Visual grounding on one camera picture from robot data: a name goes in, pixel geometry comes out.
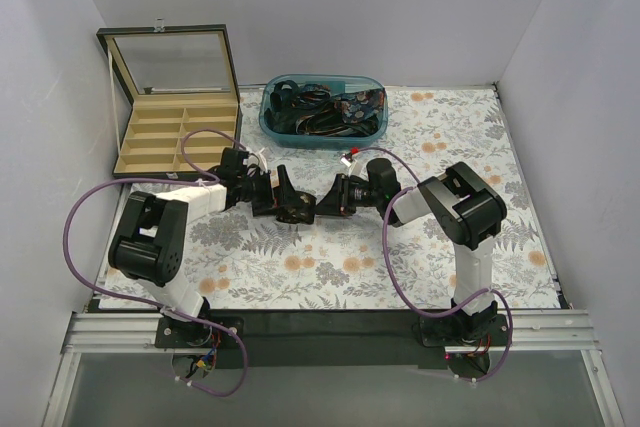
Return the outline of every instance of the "storage box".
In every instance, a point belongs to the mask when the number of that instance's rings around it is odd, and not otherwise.
[[[182,137],[213,128],[239,139],[240,94],[224,25],[105,28],[96,35],[132,106],[114,177],[196,179]],[[186,152],[210,169],[231,145],[203,132]]]
[[[331,89],[331,95],[383,88],[382,84],[368,77],[313,74],[291,74],[276,77],[269,82],[264,89],[259,120],[262,131],[269,137],[273,138],[278,145],[298,149],[349,150],[352,147],[366,147],[371,145],[382,137],[387,130],[389,107],[387,97],[385,96],[384,107],[382,111],[377,114],[379,122],[378,131],[367,137],[323,137],[315,135],[280,134],[274,132],[267,125],[264,115],[265,112],[271,108],[270,96],[274,91],[275,85],[287,80],[292,80],[300,87],[303,87],[305,84],[326,85]]]

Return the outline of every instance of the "white wall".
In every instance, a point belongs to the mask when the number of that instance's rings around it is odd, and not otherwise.
[[[68,273],[62,225],[110,177],[108,71],[91,0],[0,0],[0,425],[40,425],[72,309],[89,291]],[[72,232],[95,278],[116,192],[90,201]]]
[[[94,0],[112,27],[226,23],[240,83],[291,72],[386,84],[498,80],[540,0]]]
[[[569,300],[640,425],[640,0],[543,0],[500,81]]]

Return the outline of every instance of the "floral tablecloth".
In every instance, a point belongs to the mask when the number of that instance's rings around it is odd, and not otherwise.
[[[508,209],[493,254],[494,283],[512,307],[559,307],[494,92],[391,89],[388,96],[389,126],[378,145],[401,156],[420,178],[439,175],[460,160],[479,172]],[[242,142],[252,150],[264,147],[272,170],[285,164],[293,185],[320,199],[335,174],[346,171],[339,154],[277,146],[258,125],[261,98],[260,91],[242,94]],[[407,172],[396,167],[402,185],[411,185]],[[144,185],[150,192],[164,189]],[[188,226],[183,267],[217,309],[402,308],[382,258],[381,225],[375,209],[359,209],[348,220],[316,218],[314,225],[291,226],[254,219],[250,206],[240,204]],[[389,242],[409,298],[422,307],[449,307],[456,285],[453,247],[433,216],[391,229]],[[104,280],[113,291],[146,295],[117,270],[108,269]],[[100,307],[134,305],[103,298]]]

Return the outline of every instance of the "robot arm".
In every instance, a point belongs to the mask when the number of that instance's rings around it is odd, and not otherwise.
[[[226,197],[227,189],[222,185],[186,187],[157,195],[133,192],[109,248],[109,264],[136,280],[158,302],[197,317],[209,306],[181,268],[186,225],[223,211]]]
[[[468,165],[459,162],[440,177],[431,177],[394,204],[397,225],[431,212],[453,242],[458,304],[481,289],[491,288],[491,254],[500,224],[507,216],[502,198]],[[472,316],[494,302],[493,294],[477,297],[463,311]]]
[[[221,164],[213,169],[221,179],[218,185],[157,195],[132,193],[109,249],[109,264],[169,308],[206,316],[208,302],[189,285],[181,269],[188,222],[238,202],[251,202],[254,216],[272,215],[284,223],[312,224],[316,214],[349,217],[357,207],[376,207],[384,217],[389,202],[401,190],[391,162],[384,158],[368,162],[368,180],[336,175],[329,193],[317,204],[313,195],[293,188],[284,166],[277,170],[279,182],[272,187],[269,173],[249,164],[249,153],[227,148]],[[460,162],[399,198],[390,223],[399,227],[429,213],[454,243],[457,284],[452,304],[490,288],[491,253],[506,217],[500,196]],[[493,294],[477,297],[458,312],[460,335],[477,337],[496,313]]]

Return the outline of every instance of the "blue plastic container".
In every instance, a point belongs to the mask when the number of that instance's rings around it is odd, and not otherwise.
[[[260,106],[260,127],[262,131],[275,140],[278,145],[294,149],[326,149],[349,150],[352,147],[366,147],[382,137],[387,130],[389,120],[389,106],[385,98],[384,108],[378,114],[380,128],[368,137],[324,137],[319,135],[278,134],[272,131],[264,120],[264,114],[271,107],[271,93],[278,82],[293,80],[299,86],[304,84],[326,84],[331,88],[332,95],[361,92],[363,90],[383,88],[379,82],[368,77],[349,77],[345,75],[313,75],[291,74],[276,77],[267,84],[262,94]]]

